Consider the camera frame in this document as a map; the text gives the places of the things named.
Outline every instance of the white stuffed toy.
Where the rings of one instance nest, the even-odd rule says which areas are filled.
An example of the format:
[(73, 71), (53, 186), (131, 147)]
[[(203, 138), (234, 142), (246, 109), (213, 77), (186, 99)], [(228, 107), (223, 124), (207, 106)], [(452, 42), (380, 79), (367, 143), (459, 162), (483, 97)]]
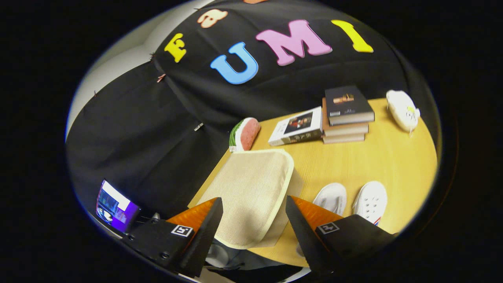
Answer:
[(397, 124), (411, 135), (412, 131), (417, 127), (421, 115), (419, 109), (414, 106), (412, 99), (404, 91), (390, 90), (386, 93), (386, 100)]

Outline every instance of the pink letter m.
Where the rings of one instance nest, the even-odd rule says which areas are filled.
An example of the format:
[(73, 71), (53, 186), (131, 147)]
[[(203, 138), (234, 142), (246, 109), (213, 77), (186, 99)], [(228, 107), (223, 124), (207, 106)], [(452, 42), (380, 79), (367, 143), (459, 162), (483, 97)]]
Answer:
[(285, 66), (295, 61), (295, 57), (286, 53), (284, 49), (288, 49), (297, 56), (304, 58), (304, 45), (302, 42), (306, 43), (307, 52), (313, 56), (332, 52), (332, 48), (326, 45), (311, 30), (306, 20), (292, 21), (288, 24), (288, 27), (290, 28), (290, 37), (273, 30), (263, 31), (256, 36), (257, 40), (266, 42), (276, 53), (278, 65)]

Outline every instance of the watermelon slice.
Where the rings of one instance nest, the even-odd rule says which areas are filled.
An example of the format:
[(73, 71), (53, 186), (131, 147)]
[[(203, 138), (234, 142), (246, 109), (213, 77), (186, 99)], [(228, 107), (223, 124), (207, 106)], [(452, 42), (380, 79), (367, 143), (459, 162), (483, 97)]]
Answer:
[(260, 124), (255, 118), (245, 118), (230, 132), (229, 151), (249, 151), (260, 131)]

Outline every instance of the black cloth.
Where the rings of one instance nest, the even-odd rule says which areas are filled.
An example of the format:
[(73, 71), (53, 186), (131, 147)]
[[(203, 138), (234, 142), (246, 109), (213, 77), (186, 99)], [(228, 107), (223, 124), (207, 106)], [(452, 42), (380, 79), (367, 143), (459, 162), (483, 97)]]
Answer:
[[(203, 29), (197, 19), (211, 9), (229, 14)], [(304, 58), (295, 55), (295, 62), (279, 66), (270, 47), (255, 36), (266, 29), (290, 35), (288, 23), (296, 19), (306, 19), (333, 51), (320, 56), (306, 51)], [(330, 22), (333, 19), (353, 24), (374, 52), (356, 52), (349, 37)], [(176, 33), (184, 34), (188, 50), (179, 63), (164, 51)], [(233, 85), (210, 63), (227, 54), (229, 64), (240, 72), (244, 63), (228, 54), (240, 41), (259, 71), (250, 81)], [(227, 150), (229, 132), (241, 119), (260, 121), (317, 107), (327, 88), (356, 85), (367, 99), (384, 98), (392, 89), (406, 91), (438, 146), (440, 122), (422, 76), (377, 32), (320, 3), (214, 1), (176, 27), (152, 61), (101, 89), (68, 133), (66, 152), (75, 192), (93, 215), (104, 178), (163, 218), (185, 210)], [(200, 123), (204, 126), (194, 131)]]

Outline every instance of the blue letter u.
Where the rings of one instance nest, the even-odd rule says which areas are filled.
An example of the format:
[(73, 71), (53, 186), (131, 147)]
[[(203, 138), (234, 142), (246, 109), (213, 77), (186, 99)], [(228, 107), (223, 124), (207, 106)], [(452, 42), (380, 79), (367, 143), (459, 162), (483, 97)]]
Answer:
[(225, 55), (218, 56), (213, 62), (211, 62), (210, 67), (217, 70), (224, 79), (234, 85), (244, 84), (251, 80), (257, 72), (259, 71), (259, 65), (257, 61), (248, 53), (244, 48), (244, 42), (239, 42), (229, 48), (229, 53), (236, 54), (243, 60), (246, 64), (246, 70), (237, 73), (234, 69), (227, 63), (227, 57)]

